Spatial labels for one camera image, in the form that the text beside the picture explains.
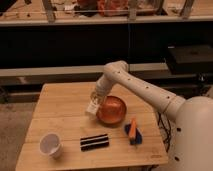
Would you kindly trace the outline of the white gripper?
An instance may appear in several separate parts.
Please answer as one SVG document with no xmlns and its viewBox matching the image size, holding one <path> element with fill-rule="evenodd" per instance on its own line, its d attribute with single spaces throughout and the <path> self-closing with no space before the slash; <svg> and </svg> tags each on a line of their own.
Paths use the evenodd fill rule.
<svg viewBox="0 0 213 171">
<path fill-rule="evenodd" d="M 96 82 L 96 91 L 99 95 L 107 95 L 111 91 L 111 82 L 102 76 Z"/>
</svg>

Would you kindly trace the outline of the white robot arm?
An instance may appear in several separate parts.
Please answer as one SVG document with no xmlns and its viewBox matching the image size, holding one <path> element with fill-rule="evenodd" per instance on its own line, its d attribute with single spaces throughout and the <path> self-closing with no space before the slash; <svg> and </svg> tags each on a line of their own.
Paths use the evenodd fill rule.
<svg viewBox="0 0 213 171">
<path fill-rule="evenodd" d="M 166 115 L 176 124 L 173 171 L 213 171 L 213 99 L 185 99 L 128 73 L 125 61 L 108 63 L 96 82 L 96 92 L 106 96 L 115 84 Z"/>
</svg>

